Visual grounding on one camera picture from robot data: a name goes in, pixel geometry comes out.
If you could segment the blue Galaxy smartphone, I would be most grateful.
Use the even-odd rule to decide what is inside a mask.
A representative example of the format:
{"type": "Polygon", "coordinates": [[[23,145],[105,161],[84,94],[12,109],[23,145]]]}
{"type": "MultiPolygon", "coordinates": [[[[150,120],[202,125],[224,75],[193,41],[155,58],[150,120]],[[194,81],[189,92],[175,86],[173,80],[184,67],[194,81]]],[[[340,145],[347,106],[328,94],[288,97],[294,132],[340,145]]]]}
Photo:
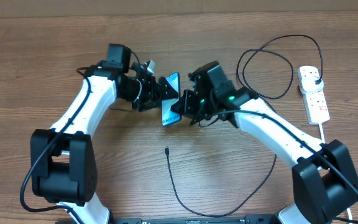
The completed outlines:
{"type": "Polygon", "coordinates": [[[175,98],[162,100],[162,126],[168,126],[181,120],[181,115],[171,110],[171,106],[174,105],[180,98],[180,74],[175,72],[166,79],[177,94],[175,98]]]}

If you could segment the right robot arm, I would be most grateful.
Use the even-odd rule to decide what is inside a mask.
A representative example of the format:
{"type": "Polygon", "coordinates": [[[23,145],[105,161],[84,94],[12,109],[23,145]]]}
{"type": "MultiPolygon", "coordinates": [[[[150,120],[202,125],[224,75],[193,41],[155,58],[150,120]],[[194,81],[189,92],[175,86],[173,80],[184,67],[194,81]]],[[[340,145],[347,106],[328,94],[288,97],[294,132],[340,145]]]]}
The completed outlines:
{"type": "Polygon", "coordinates": [[[195,124],[217,116],[251,134],[274,152],[292,174],[294,202],[272,215],[270,223],[331,223],[358,202],[358,176],[347,147],[326,144],[284,120],[246,87],[236,89],[219,62],[189,74],[185,90],[171,110],[195,124]]]}

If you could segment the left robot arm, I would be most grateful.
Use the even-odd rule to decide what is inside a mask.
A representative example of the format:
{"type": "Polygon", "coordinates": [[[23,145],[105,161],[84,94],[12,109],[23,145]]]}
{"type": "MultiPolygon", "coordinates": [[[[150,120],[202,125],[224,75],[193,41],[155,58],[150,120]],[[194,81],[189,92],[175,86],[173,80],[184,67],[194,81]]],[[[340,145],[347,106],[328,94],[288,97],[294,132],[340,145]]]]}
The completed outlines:
{"type": "Polygon", "coordinates": [[[139,112],[162,109],[162,124],[181,120],[170,111],[180,97],[180,75],[156,78],[154,62],[131,61],[134,52],[121,44],[109,44],[106,59],[77,68],[83,85],[66,113],[49,129],[36,129],[30,139],[31,168],[21,187],[51,204],[41,211],[66,210],[75,223],[114,223],[112,211],[96,194],[98,171],[92,138],[105,112],[117,100],[131,103],[139,112]]]}

